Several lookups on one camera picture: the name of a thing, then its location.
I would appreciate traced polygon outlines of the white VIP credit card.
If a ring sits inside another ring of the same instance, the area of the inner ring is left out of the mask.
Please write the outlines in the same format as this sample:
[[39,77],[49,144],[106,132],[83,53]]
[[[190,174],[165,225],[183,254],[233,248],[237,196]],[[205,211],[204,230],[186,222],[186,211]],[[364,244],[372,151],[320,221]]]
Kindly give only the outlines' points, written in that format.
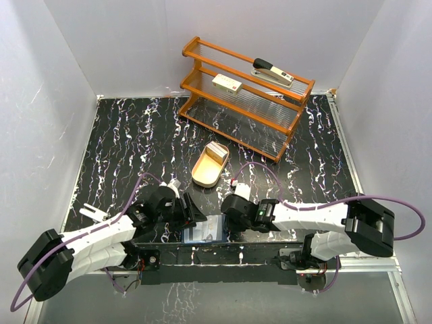
[[217,238],[218,220],[209,217],[206,221],[197,223],[186,236],[191,241],[210,242]]

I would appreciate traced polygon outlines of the blue card holder wallet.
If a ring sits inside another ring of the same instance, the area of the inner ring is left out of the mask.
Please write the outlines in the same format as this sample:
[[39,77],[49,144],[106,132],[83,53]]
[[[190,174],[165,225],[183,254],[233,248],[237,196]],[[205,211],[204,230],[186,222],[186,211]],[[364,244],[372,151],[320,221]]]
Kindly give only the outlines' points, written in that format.
[[198,222],[194,227],[182,232],[184,244],[210,244],[227,242],[225,215],[208,215],[206,221]]

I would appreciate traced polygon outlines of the stack of credit cards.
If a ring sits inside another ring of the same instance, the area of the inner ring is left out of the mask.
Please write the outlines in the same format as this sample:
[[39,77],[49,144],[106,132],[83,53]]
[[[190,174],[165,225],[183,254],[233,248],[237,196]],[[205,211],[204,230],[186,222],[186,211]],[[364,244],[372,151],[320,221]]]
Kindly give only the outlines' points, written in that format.
[[228,151],[219,143],[210,142],[206,145],[206,154],[218,164],[223,165],[228,155]]

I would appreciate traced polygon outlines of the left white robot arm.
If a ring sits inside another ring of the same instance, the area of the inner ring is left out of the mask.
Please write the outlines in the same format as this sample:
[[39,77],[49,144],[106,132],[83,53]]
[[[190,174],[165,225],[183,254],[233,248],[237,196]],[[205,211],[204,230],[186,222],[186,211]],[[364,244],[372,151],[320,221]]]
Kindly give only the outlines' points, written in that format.
[[17,268],[32,298],[42,302],[87,273],[107,267],[133,269],[140,258],[133,240],[153,231],[157,224],[182,230],[206,220],[188,193],[160,186],[148,199],[128,205],[124,212],[99,224],[74,232],[43,232]]

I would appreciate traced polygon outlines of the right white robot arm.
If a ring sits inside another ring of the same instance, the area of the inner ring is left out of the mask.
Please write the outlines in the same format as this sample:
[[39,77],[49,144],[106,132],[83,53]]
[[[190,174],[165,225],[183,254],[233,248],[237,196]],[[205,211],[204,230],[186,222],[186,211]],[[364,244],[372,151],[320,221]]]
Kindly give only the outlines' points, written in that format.
[[329,206],[299,204],[289,208],[275,199],[255,204],[231,194],[222,202],[221,212],[232,232],[308,230],[302,249],[288,256],[297,269],[315,268],[351,252],[374,257],[394,253],[394,213],[364,195]]

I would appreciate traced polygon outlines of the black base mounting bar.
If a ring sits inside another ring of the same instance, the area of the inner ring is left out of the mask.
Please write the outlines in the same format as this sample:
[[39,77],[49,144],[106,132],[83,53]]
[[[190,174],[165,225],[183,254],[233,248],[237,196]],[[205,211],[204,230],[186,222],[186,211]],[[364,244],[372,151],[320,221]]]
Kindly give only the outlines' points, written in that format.
[[296,285],[297,273],[279,257],[300,250],[297,242],[139,244],[145,261],[142,285],[172,283],[260,283]]

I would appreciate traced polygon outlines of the orange wooden three-tier rack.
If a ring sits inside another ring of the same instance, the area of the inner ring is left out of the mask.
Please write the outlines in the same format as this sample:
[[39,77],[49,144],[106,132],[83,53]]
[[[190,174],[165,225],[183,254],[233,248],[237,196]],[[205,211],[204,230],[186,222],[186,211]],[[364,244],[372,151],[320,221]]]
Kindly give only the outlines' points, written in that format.
[[[251,74],[255,59],[220,47],[196,36],[182,49],[193,59],[190,73],[180,87],[189,91],[179,114],[217,134],[278,162],[306,108],[314,80],[294,77],[285,88]],[[232,95],[212,84],[217,74],[243,83]]]

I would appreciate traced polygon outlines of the white staples box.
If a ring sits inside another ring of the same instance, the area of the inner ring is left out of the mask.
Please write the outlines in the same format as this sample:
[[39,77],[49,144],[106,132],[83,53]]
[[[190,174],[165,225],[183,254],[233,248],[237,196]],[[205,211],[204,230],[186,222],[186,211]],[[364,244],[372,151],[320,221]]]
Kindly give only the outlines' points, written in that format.
[[212,79],[212,84],[219,90],[223,90],[224,92],[234,96],[236,96],[242,90],[243,86],[243,83],[223,74],[217,74]]

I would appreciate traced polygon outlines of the black and beige stapler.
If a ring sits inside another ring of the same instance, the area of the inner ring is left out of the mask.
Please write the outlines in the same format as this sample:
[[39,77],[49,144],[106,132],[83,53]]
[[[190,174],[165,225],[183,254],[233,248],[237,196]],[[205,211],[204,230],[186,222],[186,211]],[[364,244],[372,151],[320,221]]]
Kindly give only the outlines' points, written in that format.
[[275,67],[272,63],[261,58],[256,58],[252,63],[253,69],[251,74],[261,80],[285,87],[291,88],[294,83],[294,77],[289,73]]

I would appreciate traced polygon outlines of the aluminium frame rail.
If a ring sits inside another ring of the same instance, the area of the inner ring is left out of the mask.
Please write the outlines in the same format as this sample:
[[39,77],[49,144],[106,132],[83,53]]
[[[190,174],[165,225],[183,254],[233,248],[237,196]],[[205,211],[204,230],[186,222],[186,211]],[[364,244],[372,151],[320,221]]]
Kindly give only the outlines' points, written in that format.
[[[356,172],[354,160],[342,129],[335,96],[330,92],[327,92],[326,97],[355,188],[354,200],[349,202],[349,205],[352,207],[357,206],[361,209],[364,213],[364,215],[360,217],[360,221],[364,223],[362,227],[365,228],[368,233],[372,233],[375,231],[375,226],[369,226],[369,221],[377,221],[382,218],[385,215],[384,212],[387,211],[387,208],[381,205],[376,198],[367,198],[363,195],[362,186]],[[396,304],[398,305],[402,322],[416,323],[416,318],[402,280],[402,270],[396,256],[380,258],[363,252],[352,252],[342,257],[342,270],[345,272],[386,272],[389,277],[392,294],[396,299]]]

